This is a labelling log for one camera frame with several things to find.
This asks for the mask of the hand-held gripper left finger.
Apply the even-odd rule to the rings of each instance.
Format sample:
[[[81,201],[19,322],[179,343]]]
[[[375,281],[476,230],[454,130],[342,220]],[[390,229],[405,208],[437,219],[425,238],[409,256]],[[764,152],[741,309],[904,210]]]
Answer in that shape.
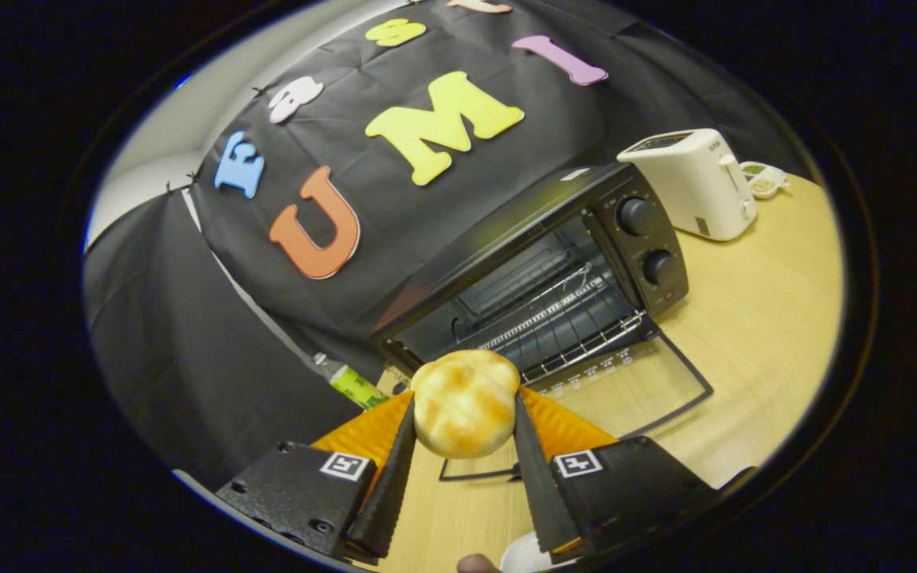
[[[392,544],[416,440],[412,393],[404,392],[312,445],[277,443],[217,496],[310,550],[376,562]]]

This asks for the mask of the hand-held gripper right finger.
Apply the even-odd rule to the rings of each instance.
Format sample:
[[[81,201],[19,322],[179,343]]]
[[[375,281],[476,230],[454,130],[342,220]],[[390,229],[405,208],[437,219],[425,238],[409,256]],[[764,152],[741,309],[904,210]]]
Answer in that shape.
[[[645,428],[616,438],[530,388],[514,400],[514,446],[539,548],[554,562],[643,548],[755,472],[749,466],[714,489]]]

